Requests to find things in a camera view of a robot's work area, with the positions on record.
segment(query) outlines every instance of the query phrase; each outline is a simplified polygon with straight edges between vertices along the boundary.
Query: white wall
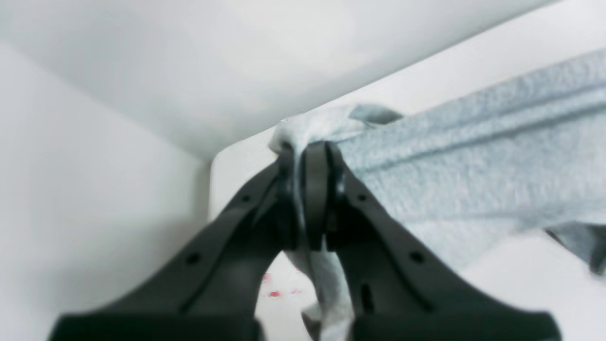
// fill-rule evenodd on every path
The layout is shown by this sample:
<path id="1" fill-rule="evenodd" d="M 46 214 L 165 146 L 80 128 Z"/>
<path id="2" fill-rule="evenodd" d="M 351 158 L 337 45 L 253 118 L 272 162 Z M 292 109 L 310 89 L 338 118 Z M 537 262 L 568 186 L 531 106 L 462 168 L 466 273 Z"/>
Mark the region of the white wall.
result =
<path id="1" fill-rule="evenodd" d="M 205 222 L 207 167 L 0 42 L 0 340 L 132 289 Z"/>
<path id="2" fill-rule="evenodd" d="M 553 1 L 1 0 L 0 35 L 210 159 Z"/>

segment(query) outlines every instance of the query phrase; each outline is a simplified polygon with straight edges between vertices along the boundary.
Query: gray fabric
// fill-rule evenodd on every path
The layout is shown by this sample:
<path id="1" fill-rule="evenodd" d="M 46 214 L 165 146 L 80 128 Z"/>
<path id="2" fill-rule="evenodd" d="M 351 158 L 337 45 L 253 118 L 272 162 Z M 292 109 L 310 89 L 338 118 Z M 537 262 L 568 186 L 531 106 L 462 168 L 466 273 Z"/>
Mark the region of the gray fabric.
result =
<path id="1" fill-rule="evenodd" d="M 606 50 L 396 119 L 369 105 L 314 110 L 279 124 L 270 147 L 337 141 L 388 213 L 456 271 L 514 232 L 549 227 L 603 270 Z M 322 340 L 343 339 L 335 321 L 352 314 L 329 288 L 347 287 L 336 257 L 289 257 L 316 285 Z"/>

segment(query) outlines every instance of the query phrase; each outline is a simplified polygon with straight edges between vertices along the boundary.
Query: clamp hole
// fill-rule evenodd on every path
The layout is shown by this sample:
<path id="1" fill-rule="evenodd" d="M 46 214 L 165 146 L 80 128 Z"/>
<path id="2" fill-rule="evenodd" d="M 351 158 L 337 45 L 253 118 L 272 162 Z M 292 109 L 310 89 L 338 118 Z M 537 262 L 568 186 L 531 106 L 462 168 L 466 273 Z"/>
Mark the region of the clamp hole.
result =
<path id="1" fill-rule="evenodd" d="M 364 312 L 373 313 L 375 311 L 375 303 L 373 301 L 373 293 L 370 291 L 370 286 L 367 283 L 362 284 L 361 291 L 362 309 Z"/>
<path id="2" fill-rule="evenodd" d="M 200 256 L 199 253 L 194 252 L 187 256 L 187 258 L 185 259 L 185 264 L 187 264 L 187 265 L 197 264 L 198 262 L 200 262 L 201 258 L 202 258 L 202 256 Z"/>
<path id="3" fill-rule="evenodd" d="M 423 255 L 417 251 L 410 253 L 410 259 L 412 259 L 413 262 L 419 263 L 419 264 L 421 264 L 425 261 L 425 257 L 423 257 Z"/>

